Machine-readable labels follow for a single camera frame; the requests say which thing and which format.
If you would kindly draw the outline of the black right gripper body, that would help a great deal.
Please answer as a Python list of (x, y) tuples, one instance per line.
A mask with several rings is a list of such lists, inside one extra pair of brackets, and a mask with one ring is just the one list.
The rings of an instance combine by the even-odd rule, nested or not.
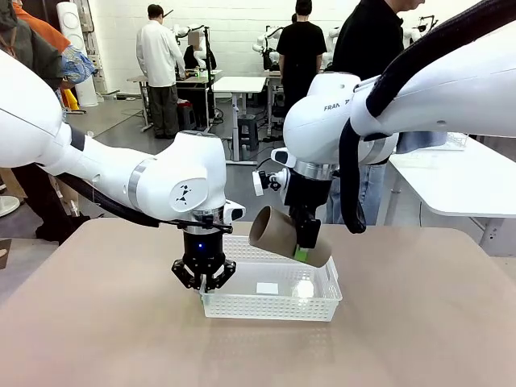
[(314, 180), (290, 170), (284, 204), (289, 208), (289, 216), (301, 214), (315, 215), (317, 209), (327, 203), (331, 180)]

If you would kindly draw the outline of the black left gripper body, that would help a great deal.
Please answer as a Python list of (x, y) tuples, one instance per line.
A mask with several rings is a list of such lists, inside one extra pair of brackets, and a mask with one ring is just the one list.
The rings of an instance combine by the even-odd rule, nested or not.
[(190, 234), (185, 232), (182, 261), (195, 278), (213, 276), (225, 263), (223, 233)]

